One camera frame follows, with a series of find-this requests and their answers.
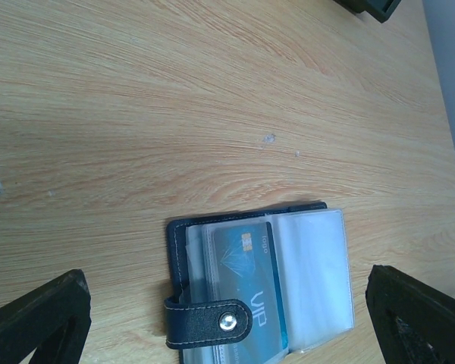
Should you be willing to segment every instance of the leather strap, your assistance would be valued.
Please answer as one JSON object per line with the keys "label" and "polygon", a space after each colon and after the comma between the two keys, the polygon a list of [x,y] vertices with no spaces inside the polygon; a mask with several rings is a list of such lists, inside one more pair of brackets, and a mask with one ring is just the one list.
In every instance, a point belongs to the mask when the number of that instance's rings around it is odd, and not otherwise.
{"label": "leather strap", "polygon": [[[164,304],[167,346],[171,349],[238,343],[248,336],[253,326],[251,310],[239,300],[181,304],[175,297],[170,297]],[[234,314],[237,319],[236,327],[228,332],[219,326],[219,319],[226,312]]]}

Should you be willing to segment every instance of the card holder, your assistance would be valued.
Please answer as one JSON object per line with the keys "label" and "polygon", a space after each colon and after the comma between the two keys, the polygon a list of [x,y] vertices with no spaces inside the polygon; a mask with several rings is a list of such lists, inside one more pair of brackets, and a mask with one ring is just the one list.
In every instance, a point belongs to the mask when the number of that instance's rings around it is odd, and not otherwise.
{"label": "card holder", "polygon": [[[167,238],[167,345],[184,364],[277,363],[354,326],[341,210],[315,202],[179,219]],[[226,314],[232,331],[221,328]]]}

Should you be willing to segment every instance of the leather cover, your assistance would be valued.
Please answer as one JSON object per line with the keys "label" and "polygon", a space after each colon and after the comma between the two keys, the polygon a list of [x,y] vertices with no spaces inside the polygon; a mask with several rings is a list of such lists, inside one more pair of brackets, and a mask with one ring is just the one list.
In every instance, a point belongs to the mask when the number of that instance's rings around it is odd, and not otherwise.
{"label": "leather cover", "polygon": [[[180,304],[190,302],[189,271],[186,251],[186,229],[192,225],[214,222],[236,221],[264,215],[283,214],[326,209],[325,202],[263,209],[252,212],[235,212],[225,215],[176,219],[167,225],[168,261],[174,288],[173,297],[165,300],[167,346],[180,350],[220,344],[233,344],[244,339],[251,330],[253,316],[246,304],[239,300],[207,302],[202,304]],[[219,328],[219,318],[225,312],[235,313],[238,326],[231,332]]]}

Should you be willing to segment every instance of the wooden table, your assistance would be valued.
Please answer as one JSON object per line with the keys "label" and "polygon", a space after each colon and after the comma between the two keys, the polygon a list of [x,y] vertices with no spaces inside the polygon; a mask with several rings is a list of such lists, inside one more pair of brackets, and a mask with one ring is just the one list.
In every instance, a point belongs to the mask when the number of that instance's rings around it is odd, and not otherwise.
{"label": "wooden table", "polygon": [[84,363],[174,363],[177,216],[344,209],[356,328],[288,363],[383,362],[373,264],[455,297],[455,153],[420,0],[0,0],[0,306],[71,268]]}

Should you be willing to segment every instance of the credit card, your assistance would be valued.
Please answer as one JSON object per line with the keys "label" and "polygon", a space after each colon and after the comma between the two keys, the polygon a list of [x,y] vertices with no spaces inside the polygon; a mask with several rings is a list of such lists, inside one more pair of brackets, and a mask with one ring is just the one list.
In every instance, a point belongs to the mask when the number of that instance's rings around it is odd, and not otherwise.
{"label": "credit card", "polygon": [[270,362],[288,344],[271,224],[210,224],[205,228],[209,298],[241,300],[253,314],[248,337],[219,346],[216,364]]}

